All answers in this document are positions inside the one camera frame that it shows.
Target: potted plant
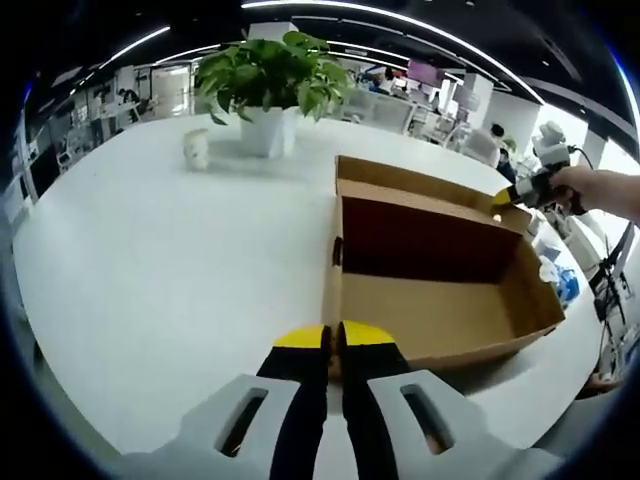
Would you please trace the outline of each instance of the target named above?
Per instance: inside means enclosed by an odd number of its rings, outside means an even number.
[[[350,85],[328,51],[327,42],[301,32],[286,33],[282,42],[247,40],[204,58],[196,82],[206,98],[238,114],[248,153],[280,157],[293,148],[297,107],[318,121]]]
[[[516,151],[518,150],[518,144],[516,143],[516,141],[511,138],[511,137],[507,137],[505,138],[502,143],[505,144],[505,146],[507,147],[507,149],[511,152],[511,153],[516,153]]]

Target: box lid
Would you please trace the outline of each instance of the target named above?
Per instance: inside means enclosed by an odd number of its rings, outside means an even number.
[[[515,206],[507,205],[499,210],[493,208],[492,197],[477,190],[403,168],[343,155],[336,159],[335,185],[338,195],[379,199],[438,211],[502,226],[518,233],[524,233],[531,221],[528,212]],[[500,222],[493,219],[496,214],[500,215]]]

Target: white table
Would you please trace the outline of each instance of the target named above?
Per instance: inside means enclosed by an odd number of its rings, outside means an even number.
[[[220,163],[194,173],[181,140],[202,127],[219,139]],[[506,182],[455,152],[333,120],[301,122],[296,150],[282,161],[240,158],[238,137],[237,123],[214,127],[206,116],[137,125],[60,178],[16,236],[22,296],[44,356],[120,452],[159,447],[190,408],[254,373],[275,338],[319,321],[336,154],[489,194]],[[537,441],[596,364],[602,327],[580,281],[567,320],[470,397],[514,446]],[[350,465],[353,473],[341,418],[325,431],[317,470]]]

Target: computer monitor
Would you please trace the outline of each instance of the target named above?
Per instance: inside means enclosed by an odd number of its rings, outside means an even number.
[[[442,87],[442,81],[444,80],[444,72],[427,63],[409,60],[407,78],[432,87],[440,88]]]

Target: human arm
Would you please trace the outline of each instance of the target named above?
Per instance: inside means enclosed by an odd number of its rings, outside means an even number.
[[[591,170],[579,165],[560,170],[551,177],[551,185],[567,186],[578,192],[585,210],[604,210],[640,224],[640,175]],[[559,202],[568,202],[571,195]]]

